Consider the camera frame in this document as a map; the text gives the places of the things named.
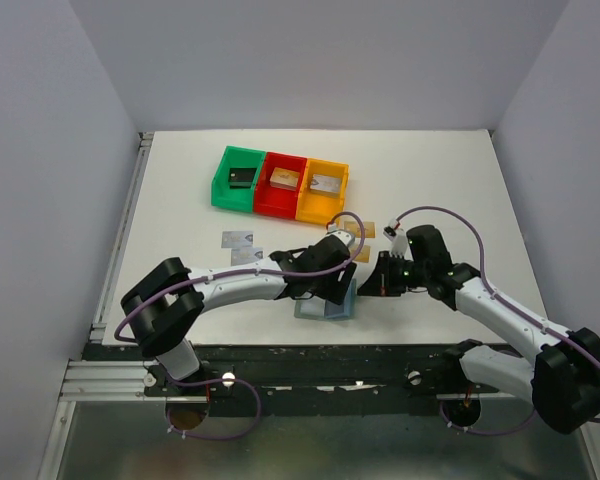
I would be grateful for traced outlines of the green leather card holder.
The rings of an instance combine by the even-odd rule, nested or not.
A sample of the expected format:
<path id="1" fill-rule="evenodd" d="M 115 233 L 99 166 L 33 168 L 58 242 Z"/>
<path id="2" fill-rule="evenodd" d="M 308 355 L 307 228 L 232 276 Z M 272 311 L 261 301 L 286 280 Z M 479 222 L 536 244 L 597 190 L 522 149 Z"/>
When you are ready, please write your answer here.
<path id="1" fill-rule="evenodd" d="M 340 321 L 349 320 L 354 317 L 356 280 L 353 279 L 346 292 L 344 302 L 341 305 L 313 297 L 295 302 L 294 317 L 308 320 Z"/>

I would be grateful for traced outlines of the gold credit card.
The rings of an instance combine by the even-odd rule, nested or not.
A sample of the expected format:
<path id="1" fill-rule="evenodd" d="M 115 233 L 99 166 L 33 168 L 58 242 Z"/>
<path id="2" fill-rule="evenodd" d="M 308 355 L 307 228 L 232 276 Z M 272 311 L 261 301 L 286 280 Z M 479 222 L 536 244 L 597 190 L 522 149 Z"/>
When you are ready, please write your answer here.
<path id="1" fill-rule="evenodd" d="M 353 245 L 351 248 L 351 256 L 355 262 L 358 263 L 368 263 L 371 256 L 371 247 L 369 245 L 363 245 L 360 249 L 360 252 L 355 255 L 355 252 L 358 250 L 358 245 Z"/>
<path id="2" fill-rule="evenodd" d="M 363 221 L 362 224 L 359 224 L 356 221 L 345 221 L 344 229 L 350 233 L 352 233 L 356 238 L 360 238 L 364 235 L 367 239 L 376 237 L 376 227 L 375 223 L 371 221 Z"/>

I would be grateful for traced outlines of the silver credit card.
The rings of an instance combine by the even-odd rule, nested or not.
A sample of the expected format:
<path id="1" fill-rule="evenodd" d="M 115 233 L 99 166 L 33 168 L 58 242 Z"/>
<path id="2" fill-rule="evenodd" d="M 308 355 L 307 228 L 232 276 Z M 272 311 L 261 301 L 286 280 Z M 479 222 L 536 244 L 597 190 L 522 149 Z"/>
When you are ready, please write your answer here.
<path id="1" fill-rule="evenodd" d="M 263 259 L 262 247 L 240 247 L 231 250 L 230 261 L 232 266 L 255 263 Z"/>
<path id="2" fill-rule="evenodd" d="M 221 247 L 223 249 L 239 249 L 253 245 L 252 231 L 223 231 Z"/>

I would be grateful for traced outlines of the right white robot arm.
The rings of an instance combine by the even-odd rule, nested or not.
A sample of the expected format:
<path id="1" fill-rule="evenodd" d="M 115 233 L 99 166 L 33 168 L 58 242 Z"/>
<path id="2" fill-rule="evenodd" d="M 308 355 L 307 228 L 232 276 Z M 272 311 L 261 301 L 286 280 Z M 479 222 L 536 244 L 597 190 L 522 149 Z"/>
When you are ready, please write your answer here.
<path id="1" fill-rule="evenodd" d="M 532 405 L 554 431 L 569 434 L 600 414 L 600 338 L 588 328 L 570 330 L 487 288 L 482 273 L 453 262 L 432 225 L 385 230 L 392 248 L 357 293 L 399 297 L 424 289 L 450 309 L 490 329 L 515 350 L 504 354 L 476 340 L 449 349 L 439 382 L 460 392 L 482 384 Z"/>

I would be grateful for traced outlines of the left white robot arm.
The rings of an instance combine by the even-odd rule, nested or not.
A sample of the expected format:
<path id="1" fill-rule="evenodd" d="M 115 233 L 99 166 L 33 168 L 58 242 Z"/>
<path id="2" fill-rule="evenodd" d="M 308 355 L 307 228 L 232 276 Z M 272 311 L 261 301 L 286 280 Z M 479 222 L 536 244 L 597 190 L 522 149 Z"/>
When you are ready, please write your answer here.
<path id="1" fill-rule="evenodd" d="M 356 269 L 349 251 L 354 241 L 336 229 L 309 247 L 224 270 L 202 269 L 196 278 L 180 258 L 168 258 L 123 296 L 125 319 L 114 338 L 138 345 L 145 359 L 163 366 L 177 393 L 192 394 L 202 372 L 186 335 L 201 314 L 250 300 L 319 297 L 341 304 Z"/>

